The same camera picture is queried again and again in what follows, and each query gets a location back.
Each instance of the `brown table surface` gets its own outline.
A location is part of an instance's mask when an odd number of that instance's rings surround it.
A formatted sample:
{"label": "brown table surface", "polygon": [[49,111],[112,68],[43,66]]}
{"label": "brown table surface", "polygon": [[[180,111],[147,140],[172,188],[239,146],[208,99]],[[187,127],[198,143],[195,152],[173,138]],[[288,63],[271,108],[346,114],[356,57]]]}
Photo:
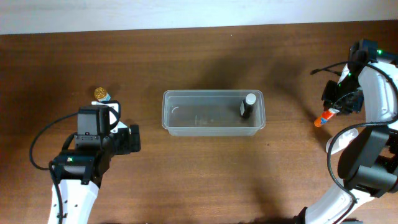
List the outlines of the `brown table surface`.
{"label": "brown table surface", "polygon": [[[325,143],[364,112],[313,121],[329,73],[365,37],[398,52],[398,22],[347,22],[203,29],[0,36],[0,223],[46,223],[52,181],[28,160],[47,123],[90,104],[105,87],[137,123],[142,150],[115,156],[89,223],[237,223],[292,217],[333,184]],[[251,137],[176,137],[161,124],[162,95],[179,89],[256,89],[266,127]],[[48,130],[34,157],[46,166],[76,118]],[[339,156],[333,156],[336,167]],[[351,217],[396,223],[398,194]]]}

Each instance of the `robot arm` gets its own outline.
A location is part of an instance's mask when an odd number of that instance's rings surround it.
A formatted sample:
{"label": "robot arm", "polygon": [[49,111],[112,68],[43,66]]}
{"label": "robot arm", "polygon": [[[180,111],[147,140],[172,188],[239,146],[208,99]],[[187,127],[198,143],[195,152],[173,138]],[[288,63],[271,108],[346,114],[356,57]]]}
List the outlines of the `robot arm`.
{"label": "robot arm", "polygon": [[[349,63],[338,83],[329,81],[326,85],[322,96],[325,109],[334,108],[339,114],[359,113],[364,101],[367,123],[395,119],[398,57],[377,49],[376,42],[361,40],[350,48],[349,60],[382,70],[394,83],[373,68]],[[341,223],[362,204],[398,191],[397,130],[398,122],[367,126],[341,154],[339,181],[356,197],[353,206],[353,198],[334,184],[318,202],[304,208],[295,222]],[[380,156],[386,146],[394,157]]]}
{"label": "robot arm", "polygon": [[[65,142],[53,160],[53,174],[60,191],[52,187],[52,206],[48,223],[87,223],[101,187],[103,174],[114,155],[141,149],[138,125],[127,127],[119,121],[117,101],[92,102],[78,111],[78,131]],[[69,150],[72,139],[75,149]]]}

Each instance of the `bottle label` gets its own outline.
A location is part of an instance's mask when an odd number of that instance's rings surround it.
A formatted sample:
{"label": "bottle label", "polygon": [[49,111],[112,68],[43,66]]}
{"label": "bottle label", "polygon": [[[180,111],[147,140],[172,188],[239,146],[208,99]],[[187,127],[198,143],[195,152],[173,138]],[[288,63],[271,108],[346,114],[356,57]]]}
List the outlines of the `bottle label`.
{"label": "bottle label", "polygon": [[241,116],[243,116],[243,113],[244,113],[244,103],[242,102],[242,104],[241,104]]}

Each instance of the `white wall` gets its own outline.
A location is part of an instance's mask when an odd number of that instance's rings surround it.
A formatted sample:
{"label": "white wall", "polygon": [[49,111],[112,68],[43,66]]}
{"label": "white wall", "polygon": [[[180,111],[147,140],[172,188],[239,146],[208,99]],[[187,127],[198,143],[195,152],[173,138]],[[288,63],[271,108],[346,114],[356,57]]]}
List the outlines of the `white wall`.
{"label": "white wall", "polygon": [[398,0],[0,0],[0,34],[398,19]]}

